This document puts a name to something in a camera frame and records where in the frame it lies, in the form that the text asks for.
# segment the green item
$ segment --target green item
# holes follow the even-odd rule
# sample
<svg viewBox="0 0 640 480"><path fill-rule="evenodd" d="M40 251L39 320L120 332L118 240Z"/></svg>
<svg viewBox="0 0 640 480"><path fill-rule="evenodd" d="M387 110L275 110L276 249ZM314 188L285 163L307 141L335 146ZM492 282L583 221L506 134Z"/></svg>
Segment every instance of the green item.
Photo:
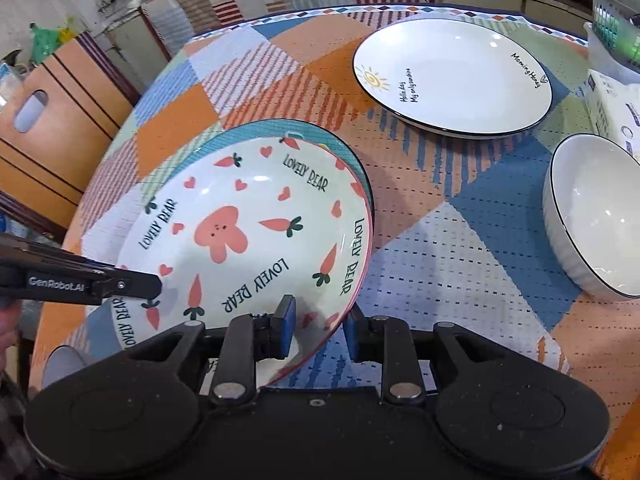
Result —
<svg viewBox="0 0 640 480"><path fill-rule="evenodd" d="M57 30L40 28L35 23L31 23L31 31L33 32L31 60L36 65L40 65L61 45L60 36Z"/></svg>

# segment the chair backrest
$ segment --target chair backrest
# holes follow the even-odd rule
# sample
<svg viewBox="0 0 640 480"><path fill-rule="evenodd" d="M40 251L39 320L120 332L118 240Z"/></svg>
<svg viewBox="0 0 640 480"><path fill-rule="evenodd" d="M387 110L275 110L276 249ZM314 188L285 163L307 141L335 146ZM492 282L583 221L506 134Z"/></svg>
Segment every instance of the chair backrest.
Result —
<svg viewBox="0 0 640 480"><path fill-rule="evenodd" d="M89 35L60 47L0 111L0 209L63 236L139 98Z"/></svg>

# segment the round table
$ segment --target round table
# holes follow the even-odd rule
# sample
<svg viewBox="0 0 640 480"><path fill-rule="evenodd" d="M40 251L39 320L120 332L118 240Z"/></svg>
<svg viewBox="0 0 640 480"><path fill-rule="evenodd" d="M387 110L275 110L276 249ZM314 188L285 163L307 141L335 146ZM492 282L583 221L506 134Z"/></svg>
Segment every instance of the round table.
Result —
<svg viewBox="0 0 640 480"><path fill-rule="evenodd" d="M544 64L554 91L546 119L513 137L470 141L419 131L377 106L354 79L353 53L377 28L418 18L477 23L523 45ZM604 398L616 429L596 468L624 478L635 463L626 460L634 448L629 429L640 415L640 403L632 406L640 387L638 304L601 304L582 293L562 272L542 218L543 177L553 149L569 134L591 131L580 91L588 68L585 45L522 16L435 6L316 9L205 34L169 63L114 139L65 248L115 262L144 205L194 149L222 131L283 118L322 126L353 149L372 185L374 254L358 296L364 313L401 317L423 330L453 321L570 370ZM108 328L110 312L87 312L46 305L34 388L59 344L97 358L118 349ZM433 387L427 364L423 371ZM350 362L338 331L280 385L379 382L380 366Z"/></svg>

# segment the plastic basket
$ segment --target plastic basket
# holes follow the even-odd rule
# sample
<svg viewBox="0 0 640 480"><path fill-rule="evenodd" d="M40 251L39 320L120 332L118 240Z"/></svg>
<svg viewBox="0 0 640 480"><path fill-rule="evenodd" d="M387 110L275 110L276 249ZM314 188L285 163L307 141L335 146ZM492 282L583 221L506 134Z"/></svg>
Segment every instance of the plastic basket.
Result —
<svg viewBox="0 0 640 480"><path fill-rule="evenodd" d="M593 0L593 30L613 58L640 72L640 28L631 23L638 14L617 0Z"/></svg>
<svg viewBox="0 0 640 480"><path fill-rule="evenodd" d="M591 68L625 85L640 84L640 72L636 72L613 59L600 38L596 36L591 23L585 23L584 28L589 38L589 64Z"/></svg>

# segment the white tissue box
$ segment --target white tissue box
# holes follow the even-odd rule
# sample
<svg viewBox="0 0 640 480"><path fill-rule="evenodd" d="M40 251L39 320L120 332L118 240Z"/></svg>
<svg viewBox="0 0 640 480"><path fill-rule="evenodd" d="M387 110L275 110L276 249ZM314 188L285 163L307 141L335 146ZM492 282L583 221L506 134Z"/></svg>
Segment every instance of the white tissue box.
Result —
<svg viewBox="0 0 640 480"><path fill-rule="evenodd" d="M586 97L596 133L612 140L640 162L640 94L637 86L626 86L589 70Z"/></svg>

